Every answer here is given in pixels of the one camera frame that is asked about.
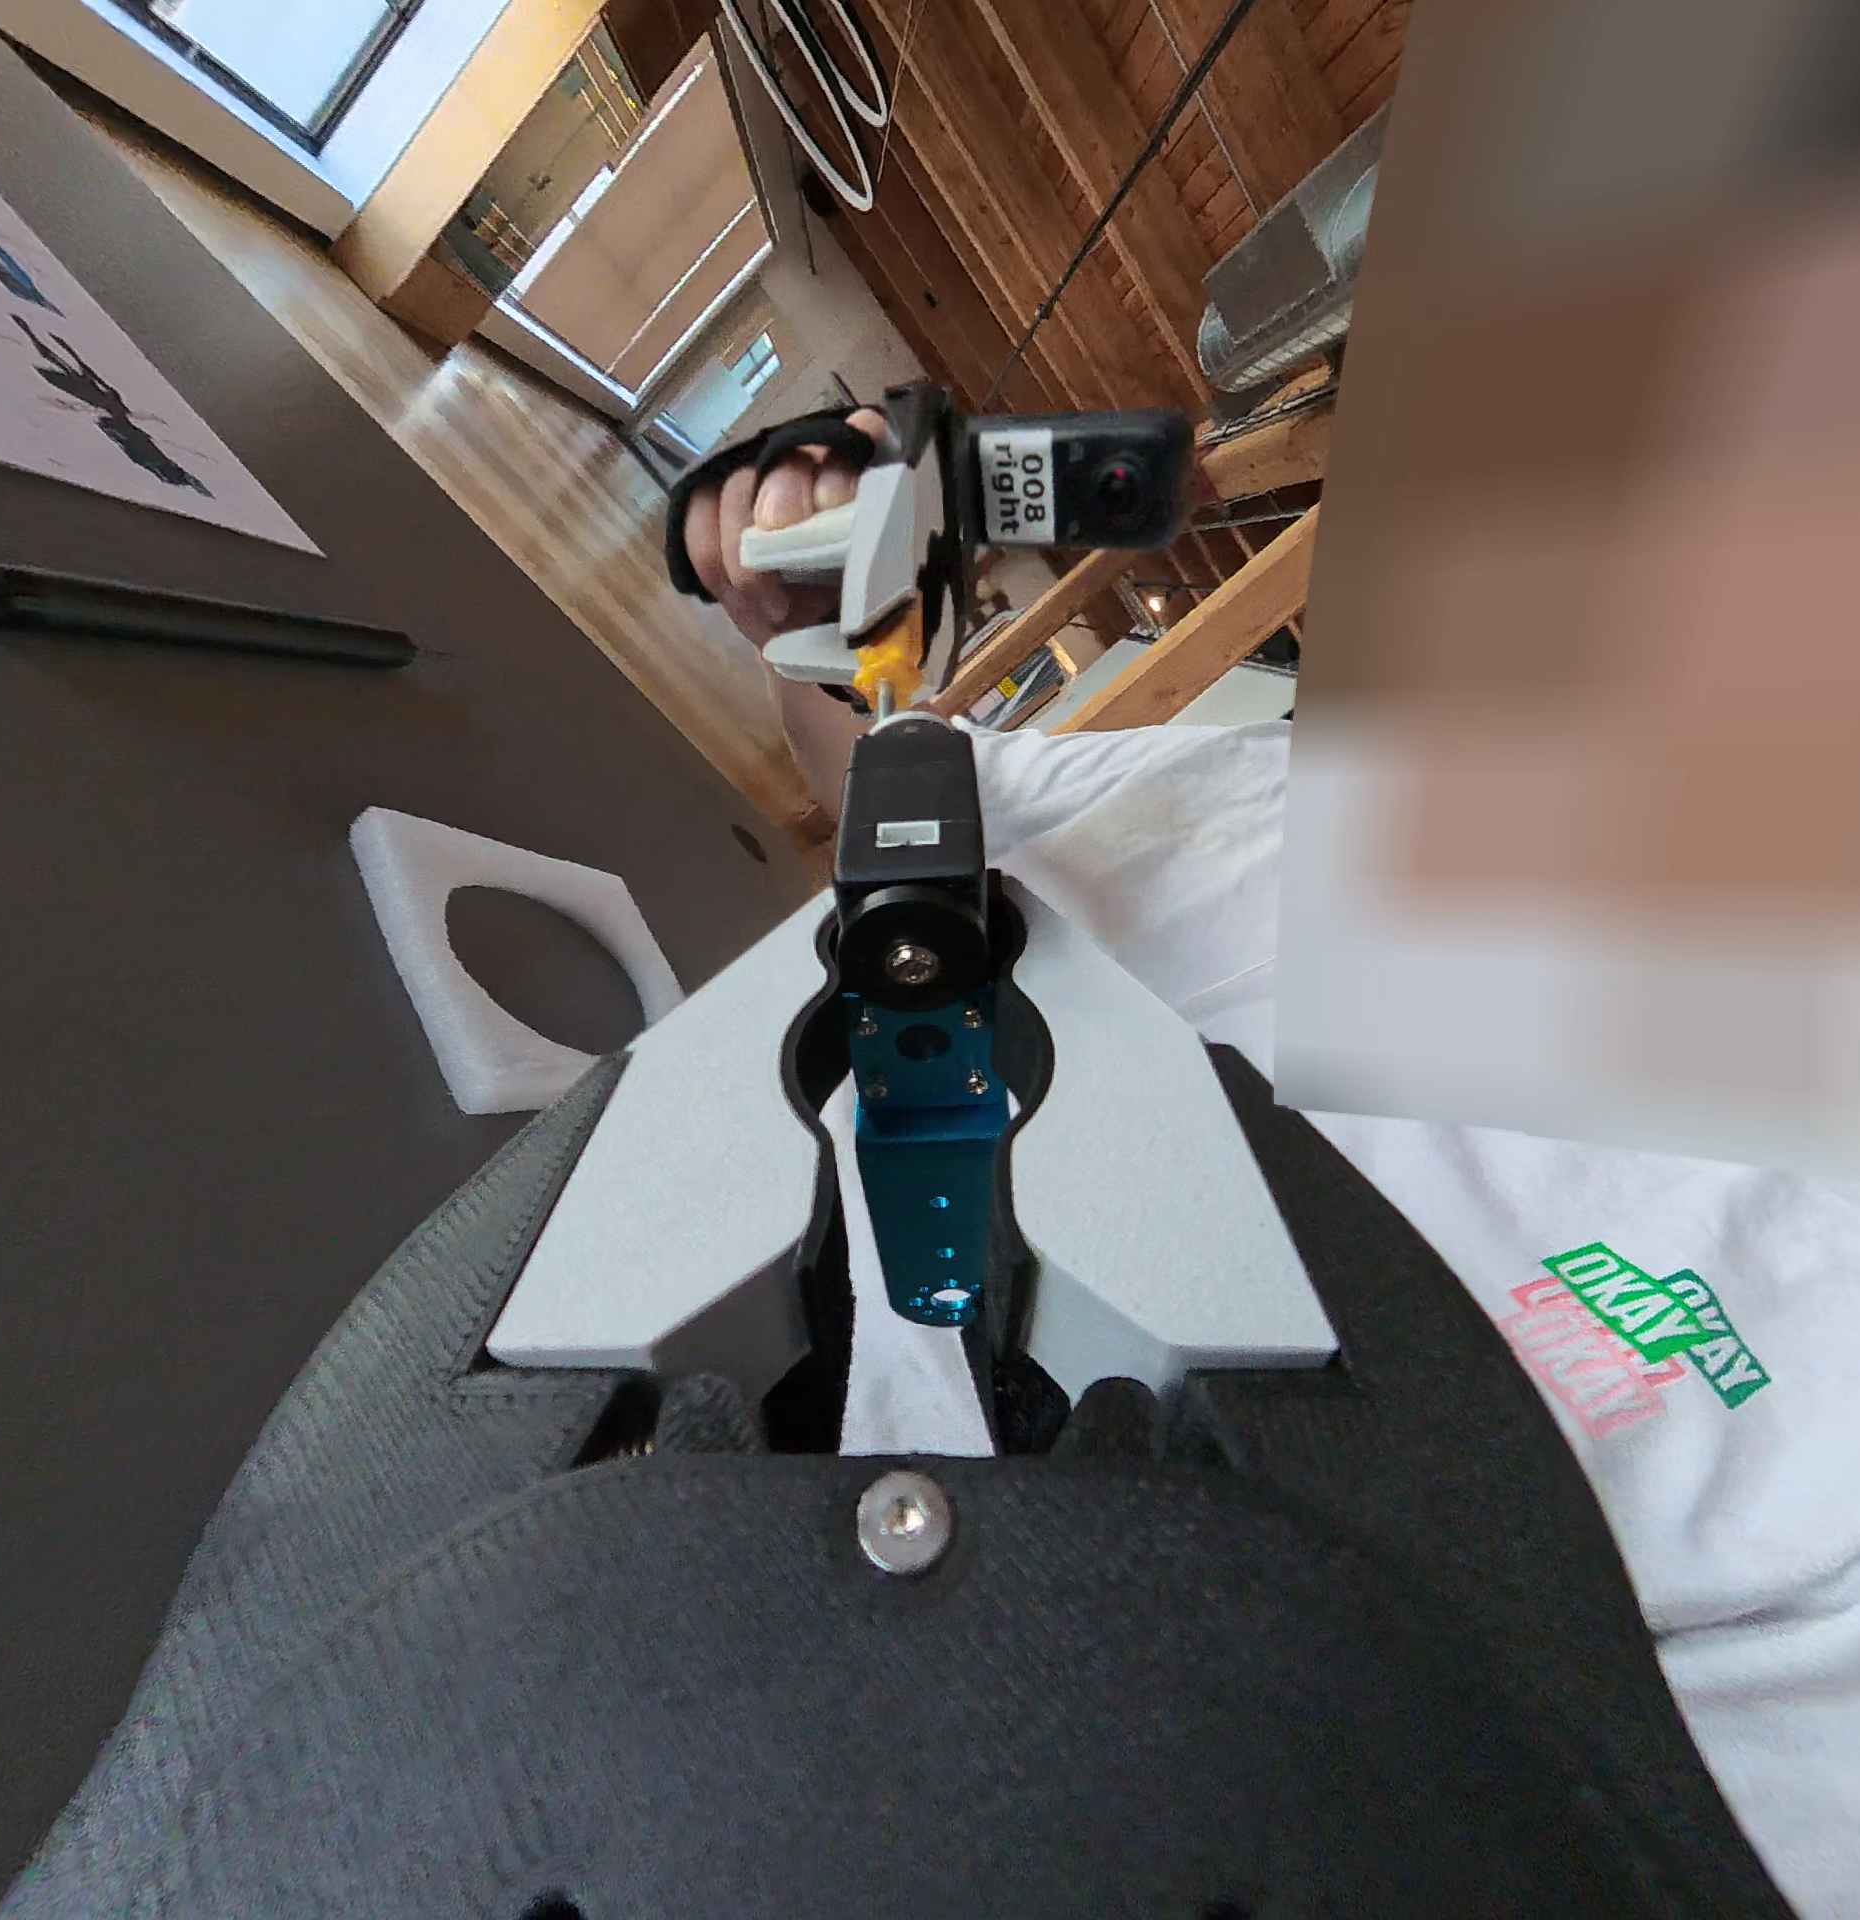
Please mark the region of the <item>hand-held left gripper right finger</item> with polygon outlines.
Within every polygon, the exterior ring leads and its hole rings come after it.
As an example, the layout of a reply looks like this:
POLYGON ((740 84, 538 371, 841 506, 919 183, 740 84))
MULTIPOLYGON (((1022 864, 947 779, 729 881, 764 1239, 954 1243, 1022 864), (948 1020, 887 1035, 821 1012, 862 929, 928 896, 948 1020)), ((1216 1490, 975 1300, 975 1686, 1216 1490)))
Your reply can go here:
POLYGON ((986 1300, 967 1332, 1002 1453, 1049 1453, 1110 1379, 1322 1371, 1339 1335, 1197 1028, 1019 881, 992 882, 986 1300))

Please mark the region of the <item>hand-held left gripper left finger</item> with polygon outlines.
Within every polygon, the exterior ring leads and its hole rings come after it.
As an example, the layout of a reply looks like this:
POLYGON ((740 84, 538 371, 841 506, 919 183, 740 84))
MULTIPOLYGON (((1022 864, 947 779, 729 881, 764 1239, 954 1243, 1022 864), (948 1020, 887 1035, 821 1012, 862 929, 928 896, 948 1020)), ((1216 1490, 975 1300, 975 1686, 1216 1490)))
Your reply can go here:
POLYGON ((855 1301, 824 1112, 846 1076, 815 896, 631 1042, 487 1356, 723 1375, 776 1453, 841 1453, 855 1301))

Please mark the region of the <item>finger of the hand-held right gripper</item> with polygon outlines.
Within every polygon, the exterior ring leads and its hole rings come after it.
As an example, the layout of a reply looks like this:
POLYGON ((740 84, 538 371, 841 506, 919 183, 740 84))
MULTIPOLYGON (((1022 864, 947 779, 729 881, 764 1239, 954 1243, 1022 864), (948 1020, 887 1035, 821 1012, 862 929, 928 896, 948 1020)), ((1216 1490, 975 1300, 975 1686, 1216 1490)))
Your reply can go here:
POLYGON ((859 477, 841 566, 841 634, 863 643, 919 593, 936 534, 933 460, 872 464, 859 477))
POLYGON ((821 688, 846 688, 855 692, 863 670, 863 647, 876 640, 872 629, 846 632, 841 623, 814 623, 776 634, 764 647, 764 666, 773 674, 821 688))

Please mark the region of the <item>orange handled screwdriver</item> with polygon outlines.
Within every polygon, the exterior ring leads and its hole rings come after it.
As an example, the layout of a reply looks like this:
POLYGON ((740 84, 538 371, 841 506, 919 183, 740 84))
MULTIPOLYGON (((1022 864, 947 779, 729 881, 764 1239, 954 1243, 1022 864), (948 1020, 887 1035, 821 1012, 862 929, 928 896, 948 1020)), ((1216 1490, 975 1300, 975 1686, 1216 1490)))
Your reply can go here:
POLYGON ((923 609, 903 602, 855 650, 853 690, 876 725, 910 711, 923 690, 923 609))

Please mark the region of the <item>black servo motor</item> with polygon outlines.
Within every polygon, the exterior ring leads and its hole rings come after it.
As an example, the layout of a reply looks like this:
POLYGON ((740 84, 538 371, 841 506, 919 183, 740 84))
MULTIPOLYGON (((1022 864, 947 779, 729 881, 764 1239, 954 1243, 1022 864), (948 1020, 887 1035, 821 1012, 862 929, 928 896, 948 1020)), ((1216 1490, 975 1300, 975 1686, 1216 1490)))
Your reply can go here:
POLYGON ((853 746, 824 949, 845 994, 897 1010, 994 995, 1011 916, 967 731, 887 731, 853 746))

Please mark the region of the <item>blue metal servo bracket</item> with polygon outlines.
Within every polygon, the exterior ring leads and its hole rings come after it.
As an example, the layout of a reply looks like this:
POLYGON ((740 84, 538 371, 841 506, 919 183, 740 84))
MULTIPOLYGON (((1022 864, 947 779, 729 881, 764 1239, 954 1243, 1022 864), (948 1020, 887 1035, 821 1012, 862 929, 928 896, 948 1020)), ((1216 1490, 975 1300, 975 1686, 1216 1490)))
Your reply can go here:
POLYGON ((994 995, 897 1010, 846 994, 845 1010, 853 1144, 890 1307, 921 1327, 971 1327, 1013 1114, 994 1066, 994 995))

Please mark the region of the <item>black electric screwdriver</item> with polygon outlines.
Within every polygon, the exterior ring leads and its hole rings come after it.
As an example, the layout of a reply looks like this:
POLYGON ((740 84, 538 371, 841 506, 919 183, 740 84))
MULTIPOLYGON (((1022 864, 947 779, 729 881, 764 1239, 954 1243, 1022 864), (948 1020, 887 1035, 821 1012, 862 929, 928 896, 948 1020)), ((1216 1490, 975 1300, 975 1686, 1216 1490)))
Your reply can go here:
POLYGON ((419 658, 413 636, 396 629, 21 566, 0 566, 0 632, 318 658, 375 670, 396 670, 419 658))

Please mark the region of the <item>dark grey desk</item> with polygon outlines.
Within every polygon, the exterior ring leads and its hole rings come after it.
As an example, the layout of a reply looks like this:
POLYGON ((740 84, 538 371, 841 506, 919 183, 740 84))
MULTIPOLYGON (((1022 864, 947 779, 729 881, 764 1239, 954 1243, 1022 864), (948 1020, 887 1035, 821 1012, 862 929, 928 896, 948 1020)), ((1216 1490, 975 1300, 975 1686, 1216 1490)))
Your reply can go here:
POLYGON ((446 1090, 355 818, 628 881, 689 988, 811 868, 3 35, 0 191, 324 549, 0 469, 0 562, 419 646, 0 636, 3 1899, 300 1365, 518 1129, 446 1090))

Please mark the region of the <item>person's right hand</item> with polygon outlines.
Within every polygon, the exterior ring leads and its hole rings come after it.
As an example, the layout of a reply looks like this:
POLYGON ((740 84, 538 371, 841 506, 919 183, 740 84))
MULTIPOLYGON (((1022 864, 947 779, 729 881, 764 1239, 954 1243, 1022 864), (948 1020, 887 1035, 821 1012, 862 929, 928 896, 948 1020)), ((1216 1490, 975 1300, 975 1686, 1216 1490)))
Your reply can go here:
POLYGON ((740 466, 723 481, 701 481, 685 497, 685 556, 710 600, 756 650, 790 629, 821 623, 835 602, 831 589, 797 589, 773 571, 746 566, 742 534, 753 525, 764 531, 793 525, 849 504, 859 474, 846 452, 800 443, 761 474, 740 466))

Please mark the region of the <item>white foam sheet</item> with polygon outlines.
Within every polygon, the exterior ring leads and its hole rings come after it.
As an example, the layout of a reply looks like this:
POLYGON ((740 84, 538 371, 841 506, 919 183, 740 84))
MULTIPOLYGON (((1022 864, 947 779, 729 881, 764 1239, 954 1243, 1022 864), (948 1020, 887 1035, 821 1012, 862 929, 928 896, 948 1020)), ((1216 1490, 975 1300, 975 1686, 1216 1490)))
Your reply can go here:
POLYGON ((526 896, 590 930, 635 984, 647 1025, 685 1001, 675 966, 617 875, 391 806, 364 809, 348 845, 391 966, 466 1114, 538 1112, 570 1092, 599 1055, 515 1020, 466 967, 447 930, 457 891, 526 896))

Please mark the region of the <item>light wooden pillar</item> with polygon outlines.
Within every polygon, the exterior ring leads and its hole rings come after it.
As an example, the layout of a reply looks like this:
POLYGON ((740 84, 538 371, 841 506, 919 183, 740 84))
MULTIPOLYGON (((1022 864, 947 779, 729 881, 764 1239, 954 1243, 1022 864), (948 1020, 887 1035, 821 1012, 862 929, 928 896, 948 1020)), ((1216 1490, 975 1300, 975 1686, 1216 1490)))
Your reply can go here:
POLYGON ((440 238, 600 16, 603 3, 508 3, 328 248, 434 357, 467 341, 494 309, 475 276, 437 253, 440 238))

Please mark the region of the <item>person in white shirt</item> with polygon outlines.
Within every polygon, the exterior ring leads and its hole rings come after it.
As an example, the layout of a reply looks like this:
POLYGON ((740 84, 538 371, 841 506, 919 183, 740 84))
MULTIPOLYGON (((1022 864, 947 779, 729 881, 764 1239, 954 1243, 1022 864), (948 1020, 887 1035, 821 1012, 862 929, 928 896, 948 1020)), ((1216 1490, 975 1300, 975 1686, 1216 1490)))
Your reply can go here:
MULTIPOLYGON (((975 752, 992 857, 1271 1066, 1288 726, 986 731, 975 752)), ((1548 1405, 1786 1902, 1860 1917, 1860 1184, 1302 1119, 1548 1405)))

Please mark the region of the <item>assembly instruction booklet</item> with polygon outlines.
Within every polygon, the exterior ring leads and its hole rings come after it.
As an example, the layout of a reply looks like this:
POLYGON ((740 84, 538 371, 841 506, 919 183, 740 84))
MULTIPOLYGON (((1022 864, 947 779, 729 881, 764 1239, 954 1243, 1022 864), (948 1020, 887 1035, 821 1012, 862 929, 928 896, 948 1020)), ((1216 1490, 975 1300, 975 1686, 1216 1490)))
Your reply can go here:
POLYGON ((324 555, 3 194, 0 466, 324 555))

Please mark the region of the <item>large glass window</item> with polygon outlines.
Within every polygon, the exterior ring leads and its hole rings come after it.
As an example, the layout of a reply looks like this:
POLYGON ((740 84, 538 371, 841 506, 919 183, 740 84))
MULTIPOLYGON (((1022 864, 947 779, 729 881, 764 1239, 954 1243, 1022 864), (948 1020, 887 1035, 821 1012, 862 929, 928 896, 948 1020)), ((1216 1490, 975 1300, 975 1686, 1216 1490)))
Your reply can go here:
POLYGON ((422 3, 115 3, 306 152, 324 149, 422 3))

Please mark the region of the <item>silver ventilation duct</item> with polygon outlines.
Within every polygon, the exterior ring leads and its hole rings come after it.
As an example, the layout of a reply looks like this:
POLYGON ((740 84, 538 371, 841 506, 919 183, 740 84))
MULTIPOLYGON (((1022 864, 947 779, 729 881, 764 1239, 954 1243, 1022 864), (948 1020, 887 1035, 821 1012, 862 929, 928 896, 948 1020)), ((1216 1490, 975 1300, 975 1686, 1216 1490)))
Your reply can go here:
POLYGON ((1243 392, 1336 341, 1367 251, 1383 146, 1330 152, 1206 273, 1202 371, 1243 392))

